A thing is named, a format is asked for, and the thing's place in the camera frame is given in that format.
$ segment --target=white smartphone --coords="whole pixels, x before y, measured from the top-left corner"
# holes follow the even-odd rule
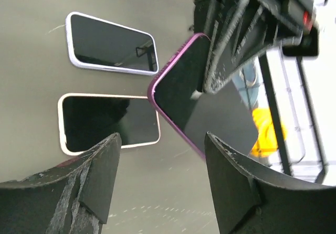
[[[155,144],[161,132],[158,113],[147,97],[67,93],[58,101],[62,151],[76,156],[118,132],[122,147]]]
[[[153,36],[90,15],[66,18],[69,58],[80,68],[154,75],[159,71]]]

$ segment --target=smartphone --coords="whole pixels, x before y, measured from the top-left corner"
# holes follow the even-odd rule
[[[203,157],[208,131],[247,155],[258,132],[237,88],[229,82],[216,95],[202,93],[209,46],[206,35],[195,34],[151,82],[148,98]]]
[[[69,58],[80,68],[154,75],[159,71],[153,36],[90,15],[66,18]]]
[[[68,93],[58,101],[62,151],[79,155],[113,133],[121,148],[155,144],[160,139],[158,113],[147,97]]]

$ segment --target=white phone frame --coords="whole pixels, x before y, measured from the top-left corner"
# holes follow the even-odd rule
[[[145,96],[129,96],[129,95],[108,95],[108,94],[89,94],[89,93],[67,93],[64,94],[57,103],[57,110],[58,110],[58,128],[59,128],[59,141],[62,151],[70,156],[77,156],[85,151],[82,152],[71,152],[67,149],[67,137],[65,135],[65,128],[64,128],[64,119],[63,119],[63,101],[67,97],[106,97],[106,98],[125,98],[125,99],[148,99]],[[146,142],[146,143],[138,143],[138,144],[131,144],[131,145],[122,145],[121,148],[132,148],[138,146],[148,146],[157,143],[161,138],[161,129],[160,129],[160,122],[159,122],[159,114],[155,111],[156,114],[156,121],[157,121],[157,130],[159,132],[159,137],[156,141],[153,142]]]
[[[85,63],[85,62],[79,61],[75,56],[74,42],[72,40],[71,17],[73,15],[80,15],[80,16],[83,16],[83,17],[86,17],[86,18],[98,20],[98,21],[103,22],[103,23],[108,23],[108,24],[111,24],[111,25],[115,25],[115,26],[118,26],[118,27],[121,27],[121,28],[129,29],[129,30],[136,31],[136,32],[139,32],[139,33],[150,36],[151,39],[153,40],[155,60],[156,60],[156,70],[155,71],[135,70],[135,69],[129,69],[129,68],[115,67],[115,66],[96,65],[96,64],[93,64],[93,63]],[[65,21],[65,28],[66,28],[66,35],[67,35],[69,58],[70,58],[71,63],[73,65],[75,65],[76,67],[84,68],[84,69],[92,69],[92,70],[103,70],[103,71],[131,73],[131,74],[146,75],[146,76],[155,75],[159,71],[158,53],[156,52],[155,40],[154,40],[154,37],[149,33],[146,33],[146,32],[134,29],[134,28],[130,28],[130,27],[127,27],[127,26],[123,26],[123,25],[120,25],[120,24],[117,24],[117,23],[109,22],[107,20],[103,20],[103,19],[100,19],[100,18],[97,18],[97,17],[94,17],[94,16],[86,15],[86,14],[83,14],[83,13],[80,13],[80,12],[71,12],[67,16],[66,21]]]

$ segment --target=purple smartphone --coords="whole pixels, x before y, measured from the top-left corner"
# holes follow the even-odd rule
[[[148,99],[203,157],[208,131],[248,154],[258,133],[234,84],[228,83],[216,95],[202,94],[209,47],[206,35],[193,35],[152,80]]]

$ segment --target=gray table surface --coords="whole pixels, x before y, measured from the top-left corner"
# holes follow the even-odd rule
[[[79,11],[151,33],[162,68],[190,36],[193,0],[0,0],[0,182],[68,159],[57,101],[65,93],[146,95],[151,77],[83,70],[68,58],[65,18]],[[162,137],[122,150],[109,233],[218,233],[203,160],[161,119]]]

